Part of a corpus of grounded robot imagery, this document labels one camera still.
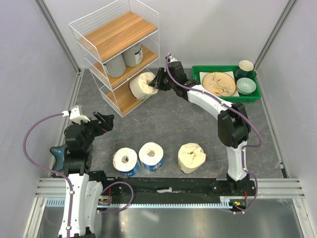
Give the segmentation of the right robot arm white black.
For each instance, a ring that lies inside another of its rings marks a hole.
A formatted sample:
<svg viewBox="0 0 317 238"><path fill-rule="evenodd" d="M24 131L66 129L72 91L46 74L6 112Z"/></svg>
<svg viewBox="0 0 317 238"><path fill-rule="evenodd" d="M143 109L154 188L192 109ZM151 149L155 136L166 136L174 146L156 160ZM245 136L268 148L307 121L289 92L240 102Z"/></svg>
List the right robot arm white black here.
<svg viewBox="0 0 317 238"><path fill-rule="evenodd" d="M246 172L245 147L251 127L247 124L243 104L220 99L209 93L197 81L187 78L179 61L169 62L168 68L159 68L150 86L161 90L174 90L177 96L198 105L217 119L217 133L226 146L228 156L227 189L232 195L240 194L250 176Z"/></svg>

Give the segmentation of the grey paper towel roll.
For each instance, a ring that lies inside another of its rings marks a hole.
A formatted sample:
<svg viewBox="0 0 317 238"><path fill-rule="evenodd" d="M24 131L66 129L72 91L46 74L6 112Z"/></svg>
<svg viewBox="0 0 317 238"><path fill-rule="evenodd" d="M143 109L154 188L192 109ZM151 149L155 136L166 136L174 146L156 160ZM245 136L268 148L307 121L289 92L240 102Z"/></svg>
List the grey paper towel roll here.
<svg viewBox="0 0 317 238"><path fill-rule="evenodd" d="M142 44L137 43L133 45L129 49L125 50L122 53L122 55L123 55L123 59L126 66L128 67L139 66L143 60Z"/></svg>

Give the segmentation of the cream roll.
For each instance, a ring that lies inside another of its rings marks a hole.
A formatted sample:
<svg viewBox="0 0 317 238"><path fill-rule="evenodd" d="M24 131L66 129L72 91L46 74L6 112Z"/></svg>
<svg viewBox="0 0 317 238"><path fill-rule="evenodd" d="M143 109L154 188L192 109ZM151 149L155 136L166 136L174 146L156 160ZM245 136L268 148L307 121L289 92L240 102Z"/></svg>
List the cream roll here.
<svg viewBox="0 0 317 238"><path fill-rule="evenodd" d="M185 174L196 171L206 161L206 153L197 143L187 143L178 151L178 166Z"/></svg>
<svg viewBox="0 0 317 238"><path fill-rule="evenodd" d="M155 95L158 92L158 89L150 86L150 83L154 78L155 75L152 72L144 72L132 79L129 82L129 88L132 95L138 100L143 100L149 96Z"/></svg>

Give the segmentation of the white wire wooden shelf rack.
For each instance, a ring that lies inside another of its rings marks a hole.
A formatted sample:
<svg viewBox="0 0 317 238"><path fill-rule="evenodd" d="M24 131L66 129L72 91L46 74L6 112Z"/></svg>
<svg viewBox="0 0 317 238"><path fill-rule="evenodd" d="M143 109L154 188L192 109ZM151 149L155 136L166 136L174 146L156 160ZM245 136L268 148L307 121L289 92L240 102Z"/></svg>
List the white wire wooden shelf rack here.
<svg viewBox="0 0 317 238"><path fill-rule="evenodd" d="M69 23L102 98L124 117L143 100L136 99L129 83L160 58L159 13L139 0L116 0ZM136 66L122 74L109 73L109 63L139 46Z"/></svg>

